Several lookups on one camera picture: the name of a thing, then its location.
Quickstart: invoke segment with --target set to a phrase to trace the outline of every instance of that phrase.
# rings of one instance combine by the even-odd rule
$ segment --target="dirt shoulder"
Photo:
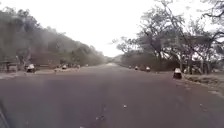
[[[184,75],[183,78],[205,86],[211,93],[224,97],[224,75]]]

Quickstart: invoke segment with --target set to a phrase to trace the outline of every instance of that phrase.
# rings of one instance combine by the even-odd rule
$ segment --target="road surface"
[[[224,128],[224,100],[199,85],[113,64],[0,80],[12,128]]]

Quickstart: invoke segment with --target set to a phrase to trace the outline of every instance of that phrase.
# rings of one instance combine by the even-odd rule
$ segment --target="roadside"
[[[207,87],[209,92],[224,98],[224,75],[185,75],[184,81]]]
[[[77,70],[77,69],[70,68],[70,69],[62,70],[60,68],[57,68],[57,69],[38,70],[35,73],[27,73],[27,72],[23,72],[23,71],[14,72],[14,73],[0,73],[0,80],[1,79],[10,79],[10,78],[18,77],[18,76],[54,74],[54,73],[71,72],[71,71],[75,71],[75,70]]]

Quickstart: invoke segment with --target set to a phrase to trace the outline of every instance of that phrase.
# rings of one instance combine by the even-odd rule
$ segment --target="sky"
[[[121,36],[134,38],[140,28],[143,12],[154,6],[153,0],[0,0],[1,7],[29,9],[43,27],[50,26],[66,32],[73,40],[92,45],[104,55],[121,54],[111,42]],[[174,13],[193,18],[200,14],[200,0],[179,0],[172,6]]]

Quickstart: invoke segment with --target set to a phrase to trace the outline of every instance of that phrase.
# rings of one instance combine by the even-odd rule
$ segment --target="foliage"
[[[89,64],[103,62],[102,53],[94,47],[59,33],[50,27],[43,28],[29,10],[6,7],[0,11],[0,61],[27,63]]]
[[[215,0],[210,2],[214,4],[213,12],[205,13],[203,16],[218,18],[222,25],[223,20],[220,18],[224,14],[222,14],[224,3]],[[124,52],[123,63],[134,65],[146,63],[151,66],[155,63],[156,67],[152,68],[164,70],[168,65],[164,61],[175,61],[179,63],[182,71],[184,67],[190,67],[192,73],[194,61],[201,61],[201,70],[210,73],[211,63],[224,53],[223,43],[219,41],[224,35],[221,29],[216,32],[206,31],[203,19],[190,19],[189,23],[186,23],[182,15],[174,15],[172,12],[170,4],[173,1],[157,0],[157,3],[142,15],[142,29],[137,38],[126,39],[118,44],[118,49]],[[137,49],[130,49],[127,40],[135,40]]]

